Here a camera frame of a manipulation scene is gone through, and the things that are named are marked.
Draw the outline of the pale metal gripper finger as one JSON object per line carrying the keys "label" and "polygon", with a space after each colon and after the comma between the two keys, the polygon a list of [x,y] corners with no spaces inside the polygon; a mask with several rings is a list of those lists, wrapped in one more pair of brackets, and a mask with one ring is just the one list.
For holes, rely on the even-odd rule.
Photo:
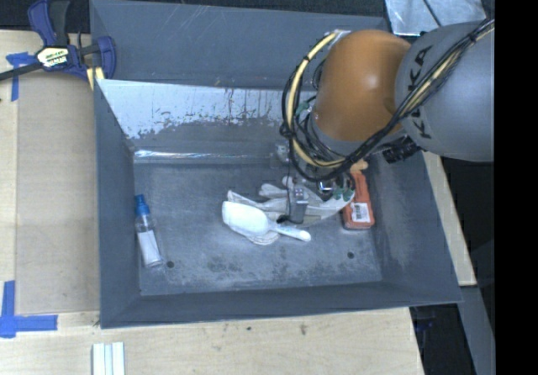
{"label": "pale metal gripper finger", "polygon": [[289,196],[288,217],[293,224],[302,224],[307,209],[307,196],[302,187],[295,187]]}

